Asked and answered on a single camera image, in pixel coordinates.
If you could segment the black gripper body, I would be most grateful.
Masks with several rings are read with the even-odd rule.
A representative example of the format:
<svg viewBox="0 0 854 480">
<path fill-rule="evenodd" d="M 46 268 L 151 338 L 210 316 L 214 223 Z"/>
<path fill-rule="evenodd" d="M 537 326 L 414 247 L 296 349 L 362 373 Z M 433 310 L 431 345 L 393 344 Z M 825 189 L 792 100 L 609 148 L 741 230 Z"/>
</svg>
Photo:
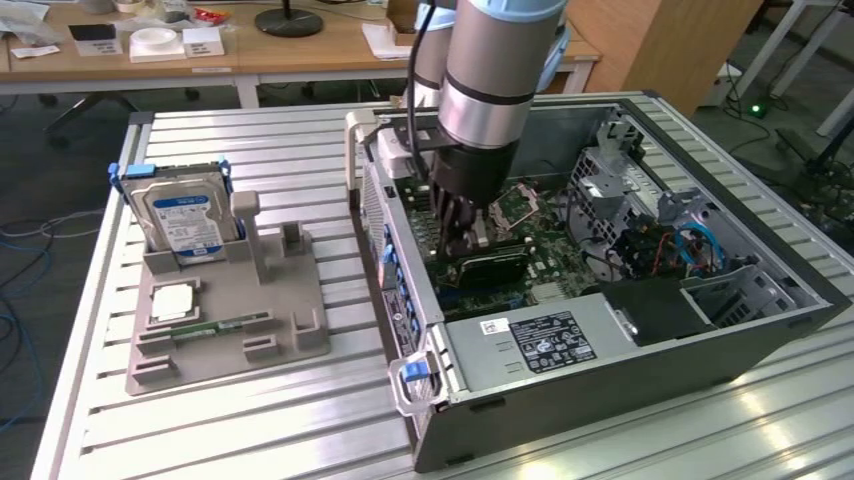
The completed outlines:
<svg viewBox="0 0 854 480">
<path fill-rule="evenodd" d="M 517 150 L 517 142 L 498 149 L 466 145 L 439 148 L 430 172 L 431 206 L 445 209 L 451 200 L 478 208 L 487 206 L 498 198 Z"/>
</svg>

